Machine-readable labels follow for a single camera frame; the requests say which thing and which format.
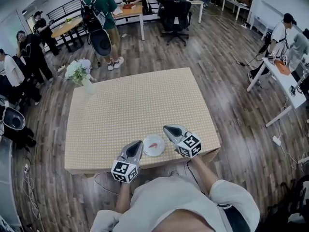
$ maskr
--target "beige textured tabletop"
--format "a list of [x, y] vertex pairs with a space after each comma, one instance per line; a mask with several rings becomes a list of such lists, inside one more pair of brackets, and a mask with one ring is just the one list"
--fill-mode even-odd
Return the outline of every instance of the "beige textured tabletop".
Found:
[[211, 116], [190, 68], [126, 76], [74, 90], [67, 126], [65, 169], [71, 174], [109, 171], [122, 148], [149, 134], [163, 137], [158, 157], [143, 154], [142, 168], [184, 159], [174, 151], [163, 126], [179, 124], [202, 141], [200, 154], [220, 147]]

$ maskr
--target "wooden floor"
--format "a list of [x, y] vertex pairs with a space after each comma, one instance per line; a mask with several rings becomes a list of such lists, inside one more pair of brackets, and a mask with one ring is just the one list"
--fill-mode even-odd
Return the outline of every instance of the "wooden floor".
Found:
[[[160, 37], [161, 25], [145, 23], [145, 41], [140, 39], [140, 25], [119, 27], [123, 66], [108, 72], [103, 58], [102, 67], [93, 70], [98, 81], [109, 80], [139, 73], [190, 67], [209, 108], [213, 122], [221, 136], [221, 150], [211, 168], [220, 178], [245, 187], [258, 204], [262, 217], [267, 207], [277, 203], [284, 195], [281, 182], [290, 183], [302, 176], [299, 166], [283, 154], [271, 140], [279, 136], [279, 123], [265, 128], [265, 123], [275, 117], [285, 103], [285, 96], [272, 78], [263, 78], [263, 88], [256, 86], [250, 93], [247, 72], [249, 67], [236, 64], [236, 60], [249, 62], [262, 46], [261, 35], [240, 26], [228, 10], [215, 6], [204, 10], [202, 23], [197, 23], [198, 8], [194, 10], [187, 47], [179, 40], [166, 46]], [[70, 54], [65, 47], [58, 57], [47, 54], [53, 65], [88, 58], [96, 67], [91, 46], [85, 45]], [[66, 125], [70, 101], [76, 85], [55, 78], [49, 88], [41, 88], [42, 101], [27, 113], [27, 125], [33, 129], [38, 142], [31, 150], [30, 176], [34, 180], [35, 201], [42, 215], [46, 232], [89, 231], [98, 210], [112, 209], [116, 196], [104, 191], [93, 178], [71, 175], [64, 169]], [[309, 148], [306, 131], [306, 105], [292, 111], [281, 121], [283, 148], [299, 160]], [[23, 150], [13, 153], [14, 197], [18, 214], [24, 225], [35, 220], [31, 203], [22, 192], [23, 168], [27, 160]], [[146, 179], [168, 176], [177, 169], [179, 174], [192, 177], [185, 164], [143, 170], [135, 180], [142, 184]], [[119, 184], [108, 174], [97, 180], [106, 188], [118, 192]], [[38, 221], [33, 227], [42, 231]]]

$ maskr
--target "desk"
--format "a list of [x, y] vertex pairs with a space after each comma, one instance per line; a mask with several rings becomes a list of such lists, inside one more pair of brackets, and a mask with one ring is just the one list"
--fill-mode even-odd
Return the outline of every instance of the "desk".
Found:
[[272, 125], [273, 123], [275, 123], [278, 119], [280, 119], [284, 115], [286, 115], [289, 111], [291, 111], [292, 107], [294, 109], [297, 109], [300, 105], [302, 105], [306, 101], [306, 97], [305, 97], [304, 94], [300, 94], [297, 91], [296, 91], [295, 96], [291, 95], [291, 93], [289, 91], [290, 86], [295, 87], [297, 85], [297, 82], [294, 79], [294, 77], [292, 76], [292, 74], [289, 74], [289, 75], [281, 74], [279, 69], [277, 68], [277, 66], [275, 66], [271, 62], [269, 62], [268, 58], [262, 58], [262, 60], [263, 60], [264, 63], [262, 65], [261, 69], [259, 70], [259, 72], [257, 73], [257, 75], [255, 76], [255, 78], [253, 79], [253, 81], [251, 82], [251, 84], [248, 86], [247, 92], [250, 92], [250, 90], [252, 89], [254, 84], [257, 82], [257, 80], [261, 76], [263, 70], [267, 67], [269, 69], [269, 71], [275, 76], [275, 78], [279, 82], [281, 88], [283, 89], [285, 95], [288, 97], [290, 103], [292, 104], [292, 105], [289, 105], [285, 110], [283, 110], [279, 115], [277, 115], [270, 122], [268, 122], [266, 124], [266, 127], [268, 127], [268, 126]]
[[[84, 42], [82, 41], [82, 38], [81, 36], [79, 35], [78, 33], [78, 30], [77, 30], [77, 26], [83, 21], [83, 19], [81, 17], [78, 17], [78, 18], [75, 18], [73, 19], [72, 21], [70, 22], [66, 22], [63, 24], [63, 27], [61, 28], [58, 28], [55, 32], [53, 32], [52, 34], [52, 38], [56, 38], [56, 37], [59, 37], [61, 36], [62, 40], [63, 40], [63, 43], [66, 45], [67, 49], [69, 52], [74, 52], [76, 50], [78, 50], [79, 48], [81, 48], [83, 45], [84, 45]], [[66, 37], [64, 36], [65, 33], [69, 33], [69, 36], [70, 38], [72, 39], [72, 42], [73, 44], [76, 46], [76, 42], [72, 36], [72, 33], [71, 33], [71, 30], [74, 29], [76, 35], [77, 35], [77, 38], [80, 42], [80, 47], [75, 47], [74, 49], [71, 49], [67, 40], [66, 40]]]
[[201, 155], [220, 147], [190, 68], [121, 77], [95, 83], [94, 89], [93, 95], [84, 87], [73, 93], [65, 142], [65, 169], [71, 174], [110, 171], [125, 145], [150, 134], [160, 135], [166, 148], [158, 157], [143, 154], [142, 168], [188, 161], [164, 134], [167, 124], [194, 131], [201, 138]]
[[187, 1], [190, 2], [191, 4], [199, 5], [198, 23], [201, 23], [204, 2], [201, 0], [194, 0], [194, 1], [187, 0]]
[[233, 13], [235, 12], [235, 6], [238, 7], [237, 14], [236, 14], [236, 19], [235, 19], [236, 21], [237, 21], [238, 16], [239, 16], [240, 9], [250, 10], [250, 8], [248, 8], [248, 7], [246, 7], [246, 6], [243, 6], [243, 5], [240, 4], [239, 2], [236, 2], [236, 1], [233, 1], [233, 0], [223, 0], [222, 11], [224, 10], [225, 1], [228, 1], [228, 2], [230, 2], [231, 4], [234, 5], [234, 7], [233, 7]]
[[137, 3], [136, 7], [132, 9], [124, 9], [122, 6], [119, 6], [119, 8], [122, 10], [122, 14], [113, 15], [115, 20], [137, 15], [140, 17], [141, 40], [144, 41], [145, 35], [144, 35], [143, 6], [141, 2]]

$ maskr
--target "white t-shirt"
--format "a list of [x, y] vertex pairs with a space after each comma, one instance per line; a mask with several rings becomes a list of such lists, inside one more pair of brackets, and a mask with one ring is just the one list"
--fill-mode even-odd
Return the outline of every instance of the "white t-shirt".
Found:
[[226, 232], [217, 204], [233, 205], [255, 231], [260, 212], [244, 188], [225, 180], [216, 181], [209, 198], [185, 176], [160, 177], [138, 187], [124, 214], [111, 210], [98, 212], [90, 232], [151, 232], [178, 209], [200, 215], [217, 232]]
[[286, 44], [285, 41], [279, 42], [280, 40], [284, 39], [286, 37], [286, 28], [283, 23], [279, 23], [274, 31], [271, 34], [271, 40], [275, 40], [278, 43], [275, 45], [273, 52], [277, 53], [277, 57], [279, 58], [282, 54], [285, 53]]
[[13, 87], [19, 86], [20, 85], [19, 83], [25, 80], [25, 77], [23, 73], [21, 72], [20, 68], [18, 67], [14, 59], [10, 57], [9, 55], [5, 56], [4, 70], [5, 70], [5, 75], [7, 76], [10, 84]]

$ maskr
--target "table leg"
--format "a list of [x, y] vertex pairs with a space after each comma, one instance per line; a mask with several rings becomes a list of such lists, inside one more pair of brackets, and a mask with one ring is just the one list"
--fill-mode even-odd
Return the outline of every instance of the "table leg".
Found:
[[201, 23], [202, 21], [202, 14], [203, 14], [203, 3], [199, 7], [198, 23]]
[[143, 15], [140, 14], [140, 32], [141, 32], [141, 40], [145, 40], [145, 35], [144, 35], [144, 20], [143, 20]]
[[223, 0], [222, 11], [224, 10], [225, 0]]
[[79, 35], [79, 32], [78, 32], [77, 28], [74, 28], [74, 30], [75, 30], [75, 33], [76, 33], [76, 35], [77, 35], [77, 39], [79, 40], [79, 43], [80, 43], [81, 45], [84, 45], [84, 42], [82, 41], [82, 38], [81, 38], [81, 36]]
[[69, 36], [70, 36], [70, 38], [71, 38], [73, 44], [76, 45], [76, 41], [75, 41], [75, 39], [73, 38], [73, 35], [72, 35], [72, 33], [71, 33], [71, 30], [70, 30], [68, 33], [69, 33]]
[[273, 123], [275, 123], [278, 119], [281, 119], [284, 115], [286, 115], [289, 111], [291, 111], [292, 106], [289, 105], [286, 109], [284, 109], [280, 114], [278, 114], [274, 119], [272, 119], [271, 121], [269, 121], [265, 126], [268, 127], [270, 125], [272, 125]]
[[64, 35], [62, 34], [62, 35], [61, 35], [61, 38], [62, 38], [62, 40], [63, 40], [63, 43], [66, 45], [68, 51], [69, 51], [69, 52], [72, 52], [72, 50], [71, 50], [71, 48], [70, 48], [70, 46], [69, 46], [69, 44], [68, 44], [68, 42], [67, 42], [67, 40], [66, 40], [66, 37], [64, 37]]
[[238, 10], [237, 10], [236, 19], [235, 19], [236, 21], [237, 21], [237, 19], [238, 19], [239, 12], [240, 12], [240, 7], [238, 7]]
[[266, 68], [266, 64], [263, 63], [262, 67], [260, 68], [259, 72], [256, 74], [255, 78], [253, 79], [253, 81], [250, 83], [249, 87], [247, 88], [247, 92], [250, 92], [250, 90], [252, 89], [252, 87], [255, 85], [255, 83], [257, 82], [257, 80], [260, 78], [262, 72], [265, 70]]

